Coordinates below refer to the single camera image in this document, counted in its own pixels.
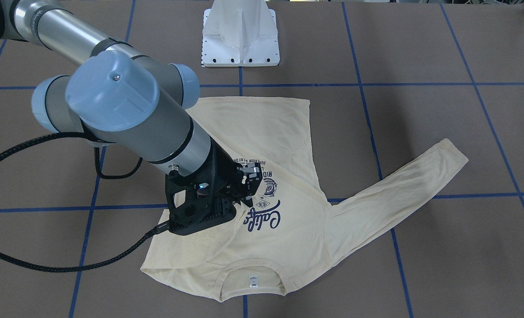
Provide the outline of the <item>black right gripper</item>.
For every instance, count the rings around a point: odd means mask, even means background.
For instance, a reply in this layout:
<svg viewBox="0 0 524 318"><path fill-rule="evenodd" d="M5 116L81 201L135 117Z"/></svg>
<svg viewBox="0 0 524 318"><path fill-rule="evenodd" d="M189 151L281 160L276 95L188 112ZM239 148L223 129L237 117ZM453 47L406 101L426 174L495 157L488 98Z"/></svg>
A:
<svg viewBox="0 0 524 318"><path fill-rule="evenodd" d="M207 179L200 181L200 195L206 197L216 194L225 197L233 204L248 208L254 206L253 196L262 182L260 163L242 165L218 144L211 144L209 156L202 166Z"/></svg>

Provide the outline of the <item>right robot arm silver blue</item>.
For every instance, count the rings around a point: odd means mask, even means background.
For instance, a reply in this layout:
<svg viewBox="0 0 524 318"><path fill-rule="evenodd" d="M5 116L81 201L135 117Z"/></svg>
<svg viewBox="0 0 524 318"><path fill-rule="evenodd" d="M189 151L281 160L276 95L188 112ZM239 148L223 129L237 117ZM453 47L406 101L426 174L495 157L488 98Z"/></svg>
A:
<svg viewBox="0 0 524 318"><path fill-rule="evenodd" d="M170 207L183 190L200 209L252 207L260 167L234 162L187 114L200 89L189 67L158 63L57 0L0 0L0 39L42 46L79 66L34 91L32 110L46 129L130 149L165 173Z"/></svg>

